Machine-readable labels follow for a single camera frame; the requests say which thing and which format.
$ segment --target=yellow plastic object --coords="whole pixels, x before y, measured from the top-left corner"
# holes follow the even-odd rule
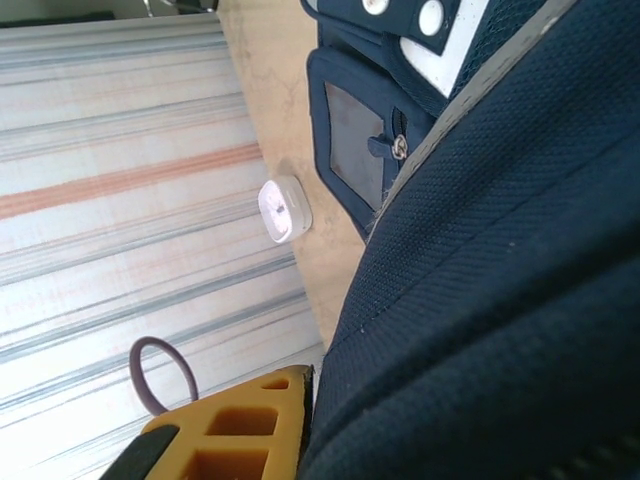
[[[313,367],[292,366],[156,417],[180,431],[147,480],[293,480],[311,416]]]

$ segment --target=white button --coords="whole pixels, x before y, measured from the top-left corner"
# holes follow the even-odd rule
[[[430,37],[435,35],[442,27],[444,21],[444,7],[439,0],[429,0],[420,10],[418,24],[422,33]]]
[[[390,1],[391,0],[362,0],[362,5],[368,14],[380,15],[387,9]]]

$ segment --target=orange plastic part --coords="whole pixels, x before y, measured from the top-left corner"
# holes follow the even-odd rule
[[[293,480],[311,416],[313,367],[276,370],[149,422],[180,431],[147,480]]]

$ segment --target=brown elastic loop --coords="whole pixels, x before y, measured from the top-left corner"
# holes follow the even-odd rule
[[[129,352],[129,373],[131,374],[133,388],[135,388],[136,393],[138,394],[138,398],[140,398],[140,401],[149,411],[149,413],[151,413],[151,415],[157,416],[162,415],[163,413],[168,411],[167,408],[162,405],[155,397],[155,395],[149,388],[149,384],[147,383],[146,378],[144,377],[141,358],[142,349],[149,345],[159,348],[178,364],[180,370],[182,370],[182,373],[184,374],[185,379],[187,380],[191,401],[195,402],[196,400],[198,400],[198,386],[196,384],[196,379],[193,376],[193,372],[191,371],[191,368],[189,367],[189,364],[184,359],[184,357],[164,340],[160,340],[159,338],[155,337],[142,337],[133,344],[133,346],[131,347],[131,351]]]

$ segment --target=orange stripe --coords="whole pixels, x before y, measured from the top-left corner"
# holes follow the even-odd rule
[[[253,143],[197,157],[164,162],[151,167],[106,173],[30,192],[5,195],[0,197],[0,220],[45,208],[114,195],[134,188],[174,180],[214,168],[237,165],[261,157],[260,147],[257,143]]]

